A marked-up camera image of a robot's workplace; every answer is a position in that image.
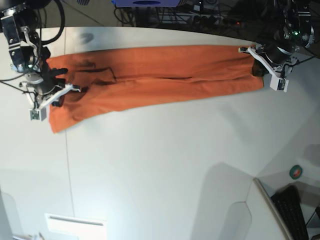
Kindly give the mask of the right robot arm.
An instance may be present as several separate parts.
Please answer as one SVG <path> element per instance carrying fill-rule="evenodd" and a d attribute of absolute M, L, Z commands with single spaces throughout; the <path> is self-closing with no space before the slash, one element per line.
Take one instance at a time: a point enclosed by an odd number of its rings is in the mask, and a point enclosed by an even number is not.
<path fill-rule="evenodd" d="M 61 107 L 64 95 L 80 92 L 81 87 L 67 83 L 60 75 L 67 68 L 50 68 L 47 60 L 51 53 L 48 45 L 57 41 L 63 33 L 66 16 L 61 1 L 55 1 L 60 16 L 57 34 L 49 40 L 42 39 L 42 17 L 40 10 L 48 0 L 2 0 L 0 2 L 0 27 L 4 34 L 11 67 L 18 77 L 25 80 L 18 90 L 30 101 L 32 110 L 38 111 L 47 106 Z"/>

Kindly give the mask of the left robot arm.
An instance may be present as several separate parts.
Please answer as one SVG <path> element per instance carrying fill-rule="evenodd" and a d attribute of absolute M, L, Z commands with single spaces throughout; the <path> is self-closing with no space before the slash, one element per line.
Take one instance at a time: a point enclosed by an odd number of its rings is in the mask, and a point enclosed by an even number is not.
<path fill-rule="evenodd" d="M 315 40 L 309 0 L 275 0 L 269 15 L 275 32 L 255 46 L 241 47 L 241 53 L 254 58 L 252 74 L 271 74 L 284 81 L 290 71 L 302 62 L 295 59 L 299 49 L 308 49 Z"/>

